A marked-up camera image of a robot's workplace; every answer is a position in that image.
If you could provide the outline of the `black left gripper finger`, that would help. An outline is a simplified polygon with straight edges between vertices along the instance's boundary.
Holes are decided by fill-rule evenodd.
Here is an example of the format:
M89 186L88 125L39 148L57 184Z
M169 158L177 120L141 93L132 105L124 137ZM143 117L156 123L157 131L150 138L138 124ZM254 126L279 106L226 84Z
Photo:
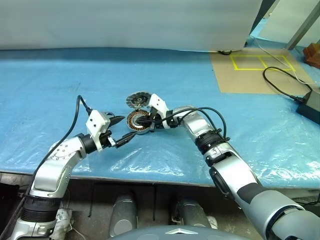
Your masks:
M124 116L120 116L120 115L119 115L119 116L112 116L112 117L110 117L110 118L109 118L109 121L110 121L109 126L112 127L112 126L118 124L118 123L121 122L124 118L125 118Z
M120 148L123 145L127 144L130 142L134 137L136 136L136 132L129 132L125 135L122 136L122 138L118 139L116 141L116 148Z

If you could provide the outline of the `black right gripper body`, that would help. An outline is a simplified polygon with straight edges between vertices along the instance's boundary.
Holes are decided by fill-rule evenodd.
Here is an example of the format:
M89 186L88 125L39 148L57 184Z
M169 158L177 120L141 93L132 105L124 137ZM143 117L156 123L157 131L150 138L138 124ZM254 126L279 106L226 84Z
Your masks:
M149 114L151 125L149 127L149 131L155 131L159 129L164 129L162 118L159 113L151 112Z

